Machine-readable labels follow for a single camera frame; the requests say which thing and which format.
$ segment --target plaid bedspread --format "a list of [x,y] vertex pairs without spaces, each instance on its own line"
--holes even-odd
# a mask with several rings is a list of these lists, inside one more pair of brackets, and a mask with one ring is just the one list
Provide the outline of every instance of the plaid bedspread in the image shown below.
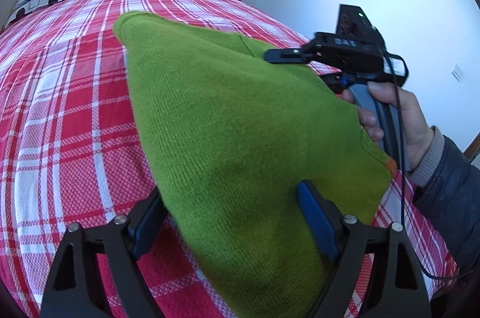
[[[38,317],[49,267],[66,226],[109,222],[155,186],[139,143],[125,75],[125,49],[112,33],[121,13],[155,12],[195,26],[235,31],[280,48],[304,37],[234,0],[67,0],[39,10],[0,37],[0,277],[29,317]],[[324,65],[317,73],[332,72]],[[400,218],[397,175],[373,224]],[[456,271],[445,243],[410,205],[407,231],[437,276]],[[99,258],[112,312],[124,316]],[[347,317],[368,283],[366,256]],[[198,269],[169,220],[140,269],[168,318],[234,317]],[[429,295],[445,286],[426,279]]]

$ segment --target metal screw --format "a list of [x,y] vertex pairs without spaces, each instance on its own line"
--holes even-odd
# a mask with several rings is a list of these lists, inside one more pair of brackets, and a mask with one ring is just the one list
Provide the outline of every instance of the metal screw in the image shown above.
[[403,231],[403,226],[402,226],[401,223],[393,222],[392,223],[392,230],[397,232],[397,233],[401,233]]
[[343,217],[343,221],[346,224],[356,224],[357,223],[357,217],[355,215],[345,215]]
[[115,218],[113,218],[113,222],[115,224],[124,224],[127,221],[127,216],[126,215],[117,215]]
[[67,230],[71,233],[75,233],[78,229],[80,229],[80,225],[77,222],[72,223],[67,228]]

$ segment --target green garment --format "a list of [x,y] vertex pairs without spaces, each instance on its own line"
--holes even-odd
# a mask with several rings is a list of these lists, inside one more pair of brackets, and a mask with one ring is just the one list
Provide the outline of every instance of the green garment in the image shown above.
[[153,176],[207,279],[240,318],[305,317],[329,267],[295,186],[369,223],[391,180],[355,107],[240,34],[140,12],[113,30]]

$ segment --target blue gripper pad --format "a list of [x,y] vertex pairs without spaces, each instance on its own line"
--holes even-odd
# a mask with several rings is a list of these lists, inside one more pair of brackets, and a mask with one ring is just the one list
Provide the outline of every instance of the blue gripper pad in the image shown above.
[[[323,202],[322,204],[324,204],[326,200],[321,197],[312,183],[307,185],[305,181],[297,185],[297,199],[318,249],[333,262],[337,261],[340,256],[337,236],[320,203]],[[337,212],[338,222],[340,222],[341,213],[338,209]]]

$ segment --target navy jacket sleeve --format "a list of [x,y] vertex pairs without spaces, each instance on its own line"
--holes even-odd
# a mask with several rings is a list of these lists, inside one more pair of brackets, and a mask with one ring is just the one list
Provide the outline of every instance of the navy jacket sleeve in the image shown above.
[[414,204],[445,240],[460,272],[473,269],[480,254],[480,169],[451,139],[445,137],[440,163],[417,189]]

